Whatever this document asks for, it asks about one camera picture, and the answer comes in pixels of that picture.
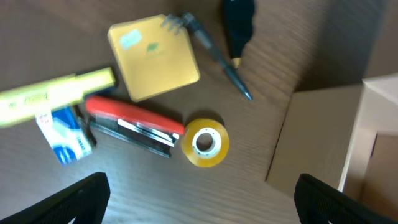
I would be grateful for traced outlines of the yellow adhesive tape roll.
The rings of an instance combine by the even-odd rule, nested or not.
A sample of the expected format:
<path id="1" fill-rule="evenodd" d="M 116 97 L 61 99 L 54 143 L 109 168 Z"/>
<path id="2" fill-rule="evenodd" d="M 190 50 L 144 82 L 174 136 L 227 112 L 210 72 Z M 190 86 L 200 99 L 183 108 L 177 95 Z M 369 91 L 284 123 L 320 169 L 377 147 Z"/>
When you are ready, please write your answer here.
<path id="1" fill-rule="evenodd" d="M 225 127 L 212 119 L 196 119 L 185 128 L 180 140 L 182 152 L 197 167 L 213 167 L 224 160 L 229 151 Z"/>

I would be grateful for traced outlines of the brown cardboard box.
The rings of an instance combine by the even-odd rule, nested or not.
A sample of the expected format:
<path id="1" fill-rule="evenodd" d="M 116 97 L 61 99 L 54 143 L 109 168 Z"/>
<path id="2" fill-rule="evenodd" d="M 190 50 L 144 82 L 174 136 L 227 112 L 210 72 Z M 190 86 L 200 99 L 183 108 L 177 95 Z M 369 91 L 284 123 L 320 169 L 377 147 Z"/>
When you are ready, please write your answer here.
<path id="1" fill-rule="evenodd" d="M 310 174 L 397 222 L 397 145 L 383 149 L 385 139 L 397 141 L 397 75 L 297 92 L 266 182 L 294 200 L 300 175 Z"/>

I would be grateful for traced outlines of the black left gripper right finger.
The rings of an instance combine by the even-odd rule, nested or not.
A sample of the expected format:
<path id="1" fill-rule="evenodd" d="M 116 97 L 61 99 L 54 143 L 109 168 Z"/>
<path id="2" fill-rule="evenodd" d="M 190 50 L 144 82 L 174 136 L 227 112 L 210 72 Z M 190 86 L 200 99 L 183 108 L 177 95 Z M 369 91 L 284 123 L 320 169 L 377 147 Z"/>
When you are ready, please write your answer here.
<path id="1" fill-rule="evenodd" d="M 294 203 L 301 224 L 397 224 L 310 174 L 300 175 Z"/>

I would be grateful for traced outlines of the yellow sticky notepad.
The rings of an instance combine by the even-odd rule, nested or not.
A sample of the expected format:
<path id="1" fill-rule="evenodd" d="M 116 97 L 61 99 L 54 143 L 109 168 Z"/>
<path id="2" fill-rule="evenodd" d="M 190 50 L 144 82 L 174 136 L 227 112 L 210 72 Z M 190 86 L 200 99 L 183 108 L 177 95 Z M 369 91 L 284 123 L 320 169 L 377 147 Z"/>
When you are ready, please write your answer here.
<path id="1" fill-rule="evenodd" d="M 108 40 L 135 102 L 200 79 L 186 28 L 174 26 L 163 14 L 113 24 Z"/>

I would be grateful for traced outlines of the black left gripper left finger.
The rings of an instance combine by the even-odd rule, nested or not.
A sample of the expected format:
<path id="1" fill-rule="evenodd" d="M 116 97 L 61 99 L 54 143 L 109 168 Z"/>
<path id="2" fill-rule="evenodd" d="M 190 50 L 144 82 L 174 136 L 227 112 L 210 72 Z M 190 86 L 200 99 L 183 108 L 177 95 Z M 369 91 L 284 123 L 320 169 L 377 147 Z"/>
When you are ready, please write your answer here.
<path id="1" fill-rule="evenodd" d="M 110 198 L 104 172 L 95 172 L 1 223 L 101 223 Z"/>

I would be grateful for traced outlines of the red black stapler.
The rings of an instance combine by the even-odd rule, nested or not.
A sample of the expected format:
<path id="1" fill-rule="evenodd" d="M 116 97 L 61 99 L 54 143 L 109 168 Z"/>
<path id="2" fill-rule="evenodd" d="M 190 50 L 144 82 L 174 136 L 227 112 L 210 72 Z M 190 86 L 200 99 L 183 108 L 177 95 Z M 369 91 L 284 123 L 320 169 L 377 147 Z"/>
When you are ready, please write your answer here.
<path id="1" fill-rule="evenodd" d="M 85 101 L 90 117 L 88 129 L 95 129 L 119 140 L 170 158 L 170 149 L 185 133 L 183 124 L 136 105 L 91 96 Z"/>

